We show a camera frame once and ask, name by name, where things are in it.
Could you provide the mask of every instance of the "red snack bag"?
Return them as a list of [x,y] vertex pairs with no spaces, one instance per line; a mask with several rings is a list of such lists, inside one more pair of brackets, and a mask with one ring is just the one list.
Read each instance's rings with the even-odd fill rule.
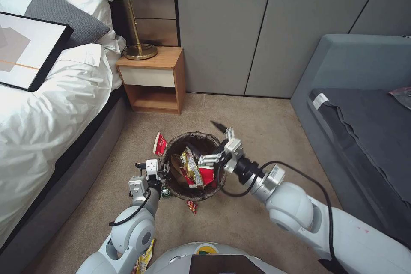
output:
[[197,204],[194,201],[187,200],[187,205],[190,208],[191,212],[197,214]]
[[198,166],[204,185],[210,184],[214,181],[214,167],[212,166]]
[[163,135],[161,135],[160,132],[158,132],[157,137],[155,138],[155,141],[154,141],[153,153],[158,156],[161,156],[166,150],[166,147],[167,147],[167,141],[164,139]]

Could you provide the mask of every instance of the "framed picture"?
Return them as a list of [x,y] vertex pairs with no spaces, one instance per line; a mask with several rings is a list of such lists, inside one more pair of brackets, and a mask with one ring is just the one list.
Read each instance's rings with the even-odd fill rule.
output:
[[72,33],[69,25],[0,12],[0,83],[36,91]]

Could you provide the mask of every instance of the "bed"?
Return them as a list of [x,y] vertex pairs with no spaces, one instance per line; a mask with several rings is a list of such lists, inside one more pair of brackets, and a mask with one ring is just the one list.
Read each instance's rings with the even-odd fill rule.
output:
[[[31,0],[22,1],[24,11]],[[5,273],[20,273],[75,210],[124,122],[124,89],[115,68],[125,46],[116,33],[127,33],[122,5],[75,1],[110,30],[95,43],[64,50],[38,91],[0,86],[8,98],[0,113],[0,269]],[[4,0],[1,6],[19,9]]]
[[292,105],[345,211],[411,246],[411,39],[326,35]]

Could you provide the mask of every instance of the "wall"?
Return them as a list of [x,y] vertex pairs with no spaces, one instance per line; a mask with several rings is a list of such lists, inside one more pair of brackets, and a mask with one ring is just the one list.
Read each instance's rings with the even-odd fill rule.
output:
[[180,27],[193,92],[289,98],[322,35],[411,34],[411,0],[175,1],[133,7],[143,41],[176,46]]

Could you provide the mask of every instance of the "pillow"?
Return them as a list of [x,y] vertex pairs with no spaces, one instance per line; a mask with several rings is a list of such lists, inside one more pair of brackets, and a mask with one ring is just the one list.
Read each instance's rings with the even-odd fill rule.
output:
[[67,41],[68,48],[93,43],[110,30],[109,26],[66,0],[32,0],[24,16],[71,26],[74,32]]
[[[0,11],[17,15],[24,15],[32,0],[0,0]],[[113,28],[111,9],[107,0],[66,0],[75,7],[97,18],[99,21]]]

